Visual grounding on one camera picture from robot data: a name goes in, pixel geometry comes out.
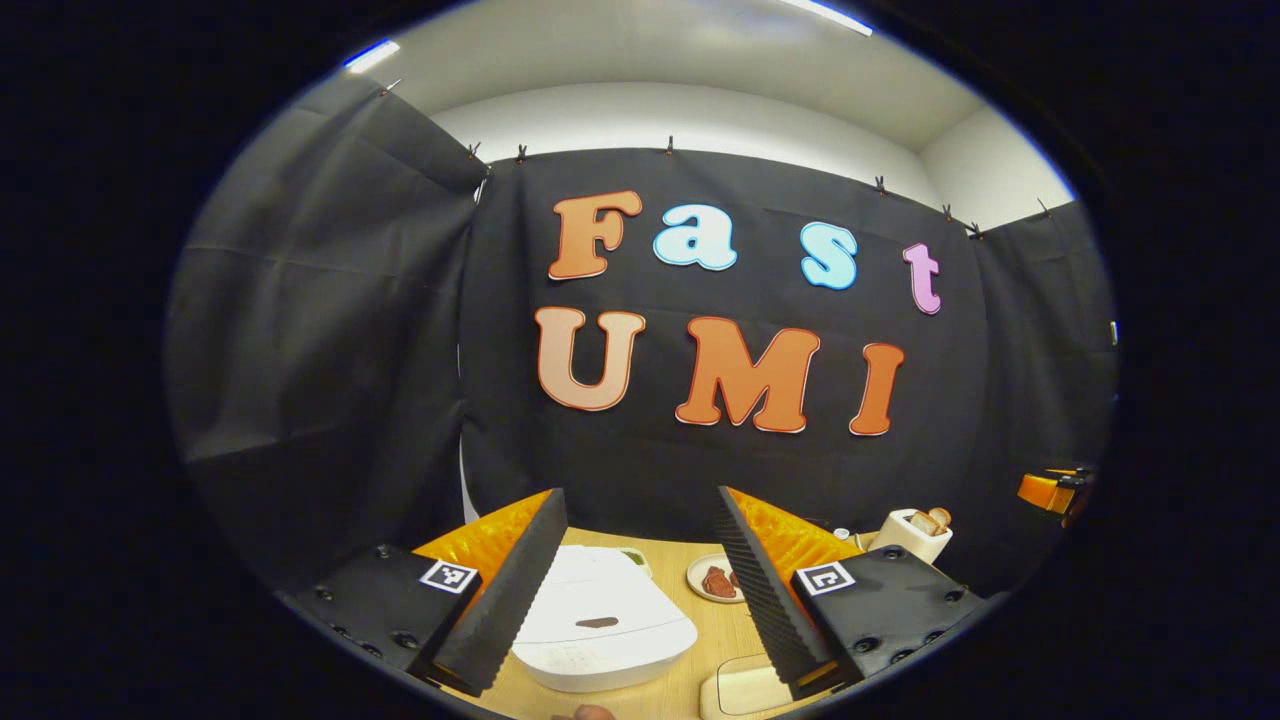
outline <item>ceiling light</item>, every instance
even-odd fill
[[[851,31],[865,35],[867,37],[872,36],[872,28],[864,26],[863,23],[855,20],[854,18],[850,18],[849,15],[837,13],[836,10],[832,10],[826,5],[819,5],[817,3],[813,3],[812,0],[778,0],[778,1],[786,3],[787,5],[794,5],[796,8],[800,8],[801,10],[809,10],[815,15],[822,15],[833,23],[840,23]]]
[[[347,60],[347,69],[353,73],[362,73],[378,63],[381,63],[397,50],[399,50],[399,45],[396,45],[390,40],[384,40],[369,50],[365,50],[360,55]]]

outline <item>white wall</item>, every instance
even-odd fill
[[[993,228],[1073,200],[1057,170],[1002,115],[983,108],[920,151],[943,202],[965,223]]]
[[[595,147],[666,147],[731,152],[804,165],[884,186],[932,208],[941,197],[920,158],[883,137],[822,113],[756,95],[690,85],[616,82],[530,90],[431,115],[462,142],[480,142],[486,163]]]

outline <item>wooden table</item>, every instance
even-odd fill
[[[722,553],[716,543],[664,542],[611,536],[570,528],[561,544],[634,547],[643,552],[653,569],[653,582],[694,621],[698,641],[664,675],[630,688],[599,693],[562,693],[538,684],[513,655],[498,671],[494,685],[479,698],[444,688],[462,700],[500,712],[516,720],[549,720],[552,715],[572,716],[579,705],[600,705],[618,720],[698,720],[699,689],[726,661],[760,655],[764,646],[748,615],[745,602],[719,603],[705,600],[685,580],[689,565],[704,555]],[[773,717],[829,693],[819,693],[765,712],[735,715],[735,720]]]

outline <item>orange letter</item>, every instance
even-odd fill
[[[586,315],[572,307],[543,307],[534,314],[543,328],[538,343],[538,380],[552,400],[579,410],[613,407],[627,393],[631,380],[631,345],[644,331],[644,318],[631,313],[600,313],[604,331],[604,374],[594,386],[573,379],[573,336],[586,324]]]
[[[595,241],[604,241],[605,250],[616,250],[622,242],[622,215],[614,210],[635,217],[640,209],[640,196],[630,190],[557,202],[552,210],[561,217],[561,254],[547,277],[568,281],[603,273],[609,263],[596,256]],[[608,211],[596,220],[600,210]]]
[[[724,398],[728,419],[741,425],[746,415],[764,398],[764,409],[753,423],[762,430],[799,433],[805,427],[804,388],[809,378],[809,360],[822,341],[809,331],[783,328],[764,348],[760,361],[751,364],[751,355],[737,323],[724,318],[694,318],[689,334],[698,338],[698,361],[689,402],[676,407],[676,419],[692,425],[714,425],[719,421],[716,388]]]
[[[849,423],[855,436],[882,436],[888,432],[888,398],[893,395],[893,375],[906,355],[892,345],[873,342],[863,348],[867,359],[867,388],[863,406]]]

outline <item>small white plate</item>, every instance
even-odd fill
[[[728,565],[728,557],[726,557],[723,553],[699,557],[698,560],[694,560],[694,564],[690,565],[689,570],[685,573],[685,579],[689,580],[689,587],[694,588],[695,593],[714,602],[745,601],[746,596],[742,594],[742,588],[739,587],[733,588],[733,597],[717,597],[703,589],[703,579],[707,578],[707,570],[709,570],[712,565],[719,568],[721,570],[724,570],[724,575],[728,575],[733,570]]]

